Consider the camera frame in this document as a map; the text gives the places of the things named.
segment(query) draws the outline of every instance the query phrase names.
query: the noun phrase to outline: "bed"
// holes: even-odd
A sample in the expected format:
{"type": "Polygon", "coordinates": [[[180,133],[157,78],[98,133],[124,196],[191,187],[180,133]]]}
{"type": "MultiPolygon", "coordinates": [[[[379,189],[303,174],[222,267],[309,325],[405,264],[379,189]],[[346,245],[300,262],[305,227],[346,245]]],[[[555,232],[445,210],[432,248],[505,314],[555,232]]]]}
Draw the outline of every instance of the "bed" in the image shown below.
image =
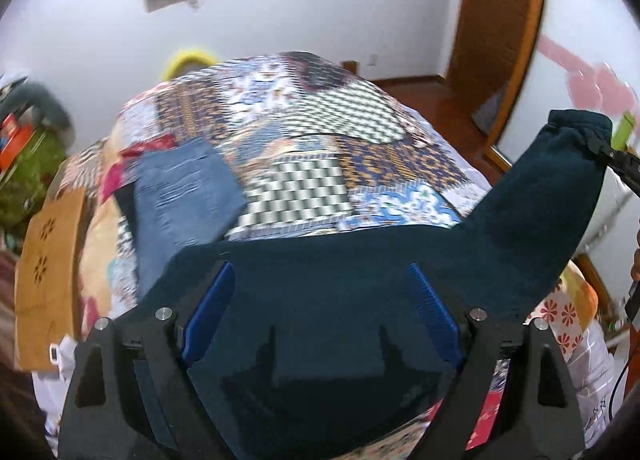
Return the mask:
{"type": "MultiPolygon", "coordinates": [[[[134,238],[113,192],[135,179],[144,151],[196,137],[217,148],[248,199],[225,235],[230,240],[389,224],[451,227],[490,189],[418,112],[314,54],[259,56],[192,72],[129,101],[111,135],[69,158],[61,172],[56,195],[84,186],[94,202],[79,266],[83,336],[99,317],[115,318],[138,302],[134,238]],[[284,181],[294,186],[274,198],[284,181]]],[[[583,346],[596,306],[593,289],[568,266],[527,320],[544,317],[569,360],[583,346]]],[[[488,438],[507,370],[508,361],[496,365],[469,447],[488,438]]],[[[34,382],[37,394],[43,381],[34,374],[34,382]]],[[[47,390],[63,392],[65,383],[54,379],[47,390]]],[[[344,458],[405,458],[437,409],[344,458]]],[[[47,408],[53,445],[61,412],[55,404],[47,408]]]]}

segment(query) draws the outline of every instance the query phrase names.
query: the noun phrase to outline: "silver screw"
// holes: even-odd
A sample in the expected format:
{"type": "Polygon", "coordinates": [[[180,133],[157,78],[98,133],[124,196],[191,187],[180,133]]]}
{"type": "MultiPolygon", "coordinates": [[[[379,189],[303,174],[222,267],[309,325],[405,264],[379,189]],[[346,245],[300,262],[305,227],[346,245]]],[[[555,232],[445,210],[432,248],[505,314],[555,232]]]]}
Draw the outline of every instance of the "silver screw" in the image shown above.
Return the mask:
{"type": "Polygon", "coordinates": [[[469,315],[474,321],[484,321],[486,319],[486,311],[482,308],[472,308],[469,315]]]}
{"type": "Polygon", "coordinates": [[[160,321],[166,321],[173,314],[174,314],[173,310],[171,310],[167,306],[163,306],[162,308],[159,308],[158,310],[156,310],[156,319],[159,319],[160,321]]]}
{"type": "Polygon", "coordinates": [[[533,325],[538,329],[538,330],[546,330],[547,328],[549,328],[549,323],[547,323],[544,319],[542,319],[541,317],[537,317],[533,320],[533,325]]]}
{"type": "Polygon", "coordinates": [[[104,330],[105,328],[107,328],[107,326],[109,326],[108,317],[101,317],[100,319],[98,319],[98,321],[94,323],[94,328],[97,330],[104,330]]]}

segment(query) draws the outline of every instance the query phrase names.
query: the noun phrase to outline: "yellow ring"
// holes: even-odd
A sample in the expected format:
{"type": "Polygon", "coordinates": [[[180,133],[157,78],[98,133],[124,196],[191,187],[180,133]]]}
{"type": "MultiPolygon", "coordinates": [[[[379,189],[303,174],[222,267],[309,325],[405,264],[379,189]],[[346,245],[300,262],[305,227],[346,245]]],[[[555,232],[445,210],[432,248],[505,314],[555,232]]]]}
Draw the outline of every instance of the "yellow ring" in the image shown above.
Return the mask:
{"type": "Polygon", "coordinates": [[[177,55],[169,61],[169,65],[164,71],[164,74],[162,74],[162,80],[170,81],[180,76],[180,69],[187,64],[196,63],[203,66],[213,66],[219,62],[219,59],[202,50],[183,50],[178,52],[177,55]]]}

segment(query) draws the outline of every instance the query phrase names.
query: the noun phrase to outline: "black cable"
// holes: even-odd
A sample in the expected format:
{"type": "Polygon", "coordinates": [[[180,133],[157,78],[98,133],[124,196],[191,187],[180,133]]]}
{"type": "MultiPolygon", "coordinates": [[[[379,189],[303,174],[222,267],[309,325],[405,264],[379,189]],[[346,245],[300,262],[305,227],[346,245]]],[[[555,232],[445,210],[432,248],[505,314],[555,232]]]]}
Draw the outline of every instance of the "black cable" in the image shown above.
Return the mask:
{"type": "Polygon", "coordinates": [[[613,396],[616,395],[616,390],[618,388],[618,385],[620,384],[620,380],[622,380],[622,377],[625,376],[626,369],[629,367],[629,364],[631,364],[631,359],[634,358],[634,355],[638,351],[639,345],[640,345],[640,339],[638,339],[638,342],[636,343],[636,347],[634,348],[634,351],[629,354],[629,360],[626,362],[625,367],[622,368],[622,372],[620,372],[620,376],[616,381],[616,385],[613,387],[613,391],[611,392],[611,398],[609,399],[609,422],[613,420],[613,414],[611,411],[611,408],[613,407],[613,396]]]}

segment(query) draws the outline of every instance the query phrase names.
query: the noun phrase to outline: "wooden floor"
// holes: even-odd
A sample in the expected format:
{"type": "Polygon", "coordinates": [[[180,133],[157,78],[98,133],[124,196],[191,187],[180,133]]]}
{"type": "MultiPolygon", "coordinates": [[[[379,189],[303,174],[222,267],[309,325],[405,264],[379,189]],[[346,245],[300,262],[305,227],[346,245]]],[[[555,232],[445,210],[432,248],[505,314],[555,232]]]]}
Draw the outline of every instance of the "wooden floor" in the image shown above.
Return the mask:
{"type": "Polygon", "coordinates": [[[446,86],[439,82],[412,82],[386,84],[381,88],[420,112],[491,185],[500,180],[502,172],[482,155],[485,135],[478,130],[469,113],[456,104],[456,98],[446,86]]]}

